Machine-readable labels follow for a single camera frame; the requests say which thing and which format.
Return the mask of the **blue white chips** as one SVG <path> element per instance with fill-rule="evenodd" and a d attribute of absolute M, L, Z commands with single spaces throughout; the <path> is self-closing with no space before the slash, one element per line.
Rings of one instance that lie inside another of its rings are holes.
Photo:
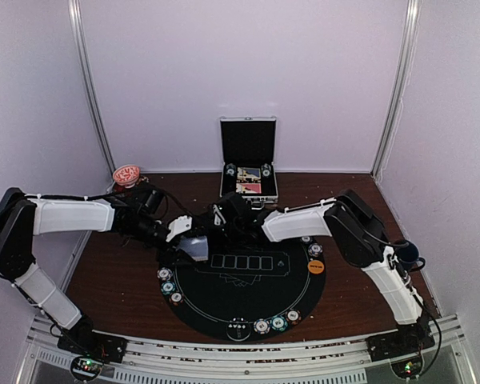
<path fill-rule="evenodd" d="M 157 277 L 160 282 L 167 282 L 172 279 L 173 272 L 171 269 L 163 267 L 158 270 Z"/>
<path fill-rule="evenodd" d="M 254 322 L 253 328 L 257 334 L 268 334 L 270 332 L 270 322 L 263 318 L 260 318 Z"/>
<path fill-rule="evenodd" d="M 323 247 L 322 247 L 322 245 L 320 245 L 318 243 L 312 243 L 308 246 L 307 251 L 308 251 L 308 255 L 311 258 L 318 258 L 323 253 Z"/>

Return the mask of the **grey blue card deck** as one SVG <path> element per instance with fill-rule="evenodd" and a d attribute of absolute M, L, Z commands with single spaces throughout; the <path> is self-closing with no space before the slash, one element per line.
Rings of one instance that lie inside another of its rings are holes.
<path fill-rule="evenodd" d="M 209 258 L 207 236 L 181 238 L 177 249 L 188 254 L 196 262 L 205 262 Z"/>

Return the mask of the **orange chips seat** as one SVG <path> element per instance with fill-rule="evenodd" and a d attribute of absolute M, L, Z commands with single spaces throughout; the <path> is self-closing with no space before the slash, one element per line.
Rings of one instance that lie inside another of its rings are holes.
<path fill-rule="evenodd" d="M 299 310 L 291 309 L 286 312 L 286 320 L 291 325 L 297 325 L 302 320 L 302 316 Z"/>
<path fill-rule="evenodd" d="M 170 296 L 169 296 L 169 301 L 172 305 L 174 306 L 179 306 L 183 303 L 184 301 L 184 297 L 183 295 L 180 293 L 180 292 L 173 292 Z"/>

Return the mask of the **orange big blind button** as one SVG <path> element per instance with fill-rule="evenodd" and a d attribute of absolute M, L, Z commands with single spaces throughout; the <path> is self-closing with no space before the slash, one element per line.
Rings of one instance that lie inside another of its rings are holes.
<path fill-rule="evenodd" d="M 308 262 L 307 269 L 311 274 L 322 274 L 325 272 L 325 264 L 320 260 L 313 259 Z"/>

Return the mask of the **clear round dealer button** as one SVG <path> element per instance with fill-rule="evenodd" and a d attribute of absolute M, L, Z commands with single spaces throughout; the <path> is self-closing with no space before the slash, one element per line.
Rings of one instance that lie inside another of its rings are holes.
<path fill-rule="evenodd" d="M 229 321 L 226 327 L 226 336 L 234 342 L 244 342 L 251 335 L 251 327 L 247 320 L 235 317 Z"/>

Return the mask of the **blue white chips front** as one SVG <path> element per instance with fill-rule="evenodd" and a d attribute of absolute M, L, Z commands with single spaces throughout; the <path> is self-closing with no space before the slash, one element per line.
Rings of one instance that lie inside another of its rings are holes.
<path fill-rule="evenodd" d="M 263 318 L 260 318 L 254 322 L 253 328 L 257 334 L 268 334 L 270 332 L 270 322 Z"/>

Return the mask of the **green chips front seat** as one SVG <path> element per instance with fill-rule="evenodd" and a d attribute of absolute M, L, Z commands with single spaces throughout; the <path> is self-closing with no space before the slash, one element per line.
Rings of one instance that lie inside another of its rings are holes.
<path fill-rule="evenodd" d="M 283 332 L 288 327 L 288 322 L 284 316 L 274 316 L 270 320 L 272 330 Z"/>

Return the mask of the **orange chips front seat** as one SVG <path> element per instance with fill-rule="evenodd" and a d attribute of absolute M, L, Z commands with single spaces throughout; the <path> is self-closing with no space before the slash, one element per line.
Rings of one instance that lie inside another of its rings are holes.
<path fill-rule="evenodd" d="M 302 316 L 299 310 L 291 309 L 286 312 L 286 320 L 291 325 L 297 325 L 302 320 Z"/>

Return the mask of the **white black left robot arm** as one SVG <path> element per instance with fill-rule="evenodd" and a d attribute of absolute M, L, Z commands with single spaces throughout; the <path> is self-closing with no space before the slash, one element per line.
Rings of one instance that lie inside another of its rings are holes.
<path fill-rule="evenodd" d="M 97 196 L 27 194 L 7 189 L 0 200 L 0 278 L 7 280 L 61 330 L 82 355 L 91 355 L 99 339 L 92 323 L 60 289 L 34 253 L 45 238 L 117 233 L 160 250 L 169 262 L 208 258 L 206 236 L 195 234 L 191 212 L 165 224 L 155 213 L 168 193 L 152 185 Z"/>

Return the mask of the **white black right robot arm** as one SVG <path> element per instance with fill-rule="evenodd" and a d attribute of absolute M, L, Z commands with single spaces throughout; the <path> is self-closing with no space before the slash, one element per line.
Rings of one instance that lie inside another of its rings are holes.
<path fill-rule="evenodd" d="M 202 217 L 209 231 L 236 242 L 331 237 L 343 259 L 365 272 L 390 306 L 399 352 L 408 354 L 424 341 L 432 316 L 410 275 L 426 261 L 411 241 L 391 242 L 382 220 L 353 190 L 306 206 L 259 209 L 228 193 Z"/>

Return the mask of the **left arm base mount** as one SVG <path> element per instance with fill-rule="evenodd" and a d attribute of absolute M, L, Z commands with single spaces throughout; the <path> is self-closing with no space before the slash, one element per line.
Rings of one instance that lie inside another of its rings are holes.
<path fill-rule="evenodd" d="M 104 363 L 123 361 L 128 341 L 120 336 L 96 332 L 91 318 L 80 310 L 77 321 L 72 326 L 64 326 L 49 313 L 46 316 L 60 332 L 57 342 L 60 350 L 84 355 Z"/>

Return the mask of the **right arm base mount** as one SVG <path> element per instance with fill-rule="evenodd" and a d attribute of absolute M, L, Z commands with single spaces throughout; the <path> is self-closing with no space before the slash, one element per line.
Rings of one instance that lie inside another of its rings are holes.
<path fill-rule="evenodd" d="M 376 334 L 366 339 L 372 362 L 392 359 L 417 353 L 435 345 L 429 322 L 431 317 L 423 314 L 410 325 L 397 325 L 397 329 L 386 334 Z"/>

